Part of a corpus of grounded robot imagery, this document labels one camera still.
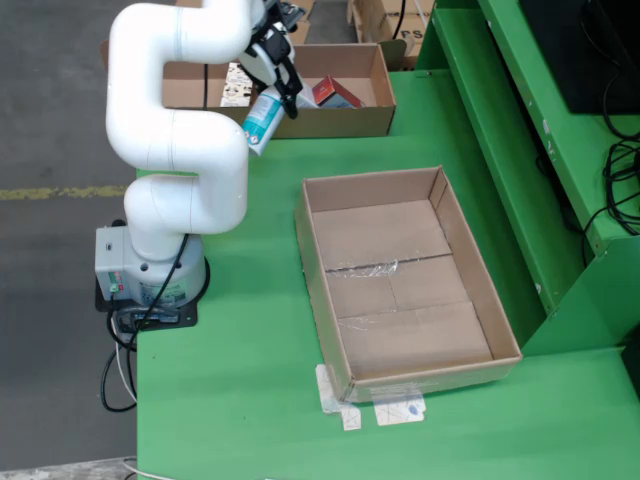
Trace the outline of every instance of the green shelf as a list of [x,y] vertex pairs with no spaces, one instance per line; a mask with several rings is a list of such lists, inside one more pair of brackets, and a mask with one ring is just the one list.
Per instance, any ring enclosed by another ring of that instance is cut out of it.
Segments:
[[479,9],[435,11],[433,23],[471,124],[547,313],[584,268],[580,236],[564,225]]
[[[602,168],[616,138],[600,116],[569,112],[518,0],[479,0],[479,4],[584,228],[605,205]],[[614,122],[623,131],[640,130],[639,116],[620,115]],[[616,196],[624,198],[637,191],[637,182],[623,182]],[[631,201],[623,210],[637,213],[639,207],[640,200]],[[606,213],[596,218],[588,232],[596,254],[603,253],[613,239],[628,236]]]

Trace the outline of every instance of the clear tape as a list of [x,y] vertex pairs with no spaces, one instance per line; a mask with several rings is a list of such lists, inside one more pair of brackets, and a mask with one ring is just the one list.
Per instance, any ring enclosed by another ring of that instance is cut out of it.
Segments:
[[339,278],[371,278],[390,277],[398,270],[398,260],[389,263],[381,263],[371,267],[355,267],[340,270],[329,270],[326,273]]

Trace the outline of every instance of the black cable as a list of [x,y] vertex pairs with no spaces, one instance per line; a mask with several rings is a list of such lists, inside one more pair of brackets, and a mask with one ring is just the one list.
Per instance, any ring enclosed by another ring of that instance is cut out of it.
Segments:
[[182,254],[184,253],[184,249],[187,246],[187,240],[189,240],[188,233],[186,233],[184,238],[182,239],[182,244],[180,245],[180,249],[178,250],[178,255],[176,256],[176,259],[173,261],[171,270],[169,270],[169,275],[167,275],[166,280],[164,281],[164,283],[162,284],[162,287],[160,288],[160,291],[156,295],[156,298],[153,299],[153,302],[151,302],[151,305],[149,306],[147,313],[144,314],[144,317],[142,318],[140,323],[134,324],[135,325],[134,333],[131,336],[131,340],[129,340],[129,343],[127,344],[127,374],[129,376],[129,384],[131,386],[131,391],[136,398],[138,397],[138,393],[136,392],[136,389],[135,389],[135,385],[134,385],[135,382],[133,381],[133,373],[131,371],[131,351],[133,349],[133,344],[136,341],[136,338],[138,337],[138,333],[140,333],[140,331],[144,329],[149,323],[149,317],[151,316],[153,309],[156,308],[156,305],[162,298],[164,291],[167,289],[167,286],[169,285],[169,282],[171,282],[173,273],[176,271],[176,268],[178,268],[178,264],[180,263],[180,259],[182,258]]
[[116,358],[116,352],[117,350],[114,350],[113,352],[111,352],[111,355],[109,355],[109,359],[107,360],[107,363],[104,365],[104,369],[102,370],[102,377],[100,378],[100,401],[102,402],[102,406],[105,408],[105,410],[113,413],[123,413],[123,412],[128,412],[129,410],[133,410],[136,407],[136,404],[133,403],[128,407],[123,407],[123,408],[112,407],[107,402],[107,397],[105,393],[105,386],[107,383],[107,374],[109,373],[109,369],[111,368],[113,359]]
[[[602,117],[607,127],[611,131],[613,135],[620,138],[620,141],[614,143],[609,148],[609,153],[607,154],[607,160],[605,162],[604,169],[602,170],[602,176],[604,177],[604,186],[605,186],[605,206],[596,211],[585,226],[582,234],[582,240],[580,244],[580,249],[582,253],[582,261],[584,262],[585,267],[587,266],[587,258],[585,252],[585,244],[587,243],[587,232],[589,228],[595,221],[596,217],[600,215],[602,212],[607,212],[611,218],[616,220],[618,224],[624,228],[624,230],[630,235],[636,236],[640,235],[640,232],[634,228],[635,226],[640,226],[640,216],[632,215],[626,212],[623,212],[620,208],[622,204],[640,196],[640,191],[630,195],[620,201],[616,201],[614,194],[614,184],[616,182],[622,182],[626,180],[630,180],[632,178],[640,178],[640,132],[628,135],[622,133],[620,130],[616,128],[616,126],[611,121],[609,116],[609,112],[607,110],[607,103],[609,98],[609,91],[611,87],[615,84],[615,82],[620,78],[620,64],[611,56],[609,56],[602,48],[598,46],[598,44],[591,38],[587,28],[584,24],[584,16],[585,9],[582,10],[582,18],[580,19],[580,25],[582,27],[582,31],[591,44],[591,46],[598,52],[607,62],[612,64],[616,68],[616,74],[609,81],[606,88],[604,89],[604,94],[602,96]],[[623,166],[621,169],[614,171],[614,166],[619,162],[622,162],[624,159],[633,155],[633,161],[631,165]]]
[[209,65],[204,65],[204,102],[202,109],[207,110],[207,104],[209,103]]
[[[111,307],[109,309],[109,311],[107,312],[107,331],[109,332],[109,335],[111,336],[111,338],[118,344],[120,345],[122,348],[127,348],[127,344],[124,343],[122,340],[120,340],[120,338],[118,337],[118,335],[116,334],[116,332],[113,331],[113,326],[111,325],[111,317],[113,317],[113,313],[114,313],[115,309],[113,307]],[[137,348],[132,348],[131,349],[132,352],[137,352],[138,349]]]
[[616,137],[621,138],[622,140],[638,140],[640,139],[640,132],[634,135],[628,135],[628,134],[622,133],[620,130],[618,130],[615,127],[615,125],[611,121],[611,118],[609,117],[609,112],[607,111],[607,98],[609,97],[609,90],[611,89],[611,86],[614,83],[616,83],[616,80],[618,80],[619,78],[620,78],[620,71],[618,70],[615,76],[607,84],[607,88],[604,89],[604,95],[602,97],[602,116],[604,117],[604,121],[607,124],[607,127],[609,127],[609,130],[611,130],[611,133],[613,133]]
[[398,20],[398,26],[396,27],[396,32],[393,34],[393,39],[398,38],[398,34],[400,33],[400,28],[402,27],[402,22],[404,22],[404,11],[407,8],[407,0],[402,0],[402,8],[400,9],[400,18]]
[[[640,192],[636,192],[636,193],[634,193],[633,195],[629,195],[628,197],[623,198],[622,200],[620,200],[619,202],[617,202],[615,205],[616,205],[616,206],[622,205],[623,203],[626,203],[626,202],[628,202],[629,200],[633,200],[633,199],[634,199],[634,198],[636,198],[636,197],[640,197]],[[591,218],[589,219],[589,221],[587,222],[587,226],[584,228],[584,234],[583,234],[583,236],[582,236],[582,261],[584,262],[584,266],[585,266],[585,267],[588,265],[588,264],[587,264],[587,258],[586,258],[586,255],[585,255],[585,250],[584,250],[584,247],[585,247],[585,241],[586,241],[586,239],[587,239],[587,231],[589,230],[589,228],[590,228],[590,227],[591,227],[591,225],[593,224],[593,222],[594,222],[594,220],[596,219],[596,217],[597,217],[598,215],[600,215],[602,212],[604,212],[605,210],[607,210],[608,208],[609,208],[608,206],[606,206],[606,207],[602,207],[600,210],[598,210],[596,213],[594,213],[594,214],[591,216]]]

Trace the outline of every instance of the concrete floor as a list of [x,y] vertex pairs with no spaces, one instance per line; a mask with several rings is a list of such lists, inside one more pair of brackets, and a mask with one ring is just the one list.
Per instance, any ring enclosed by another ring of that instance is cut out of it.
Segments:
[[[129,3],[0,2],[0,471],[135,454],[135,412],[100,404],[113,344],[93,309],[95,228],[123,217],[122,189],[64,190],[134,178],[107,142],[98,55]],[[345,10],[318,0],[307,43],[356,41]]]

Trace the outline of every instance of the black monitor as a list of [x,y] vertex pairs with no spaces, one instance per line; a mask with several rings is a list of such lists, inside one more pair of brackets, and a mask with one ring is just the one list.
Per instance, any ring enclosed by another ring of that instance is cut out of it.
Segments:
[[602,113],[604,91],[620,73],[609,90],[607,110],[612,114],[640,113],[640,41],[636,28],[640,1],[520,3],[570,111]]

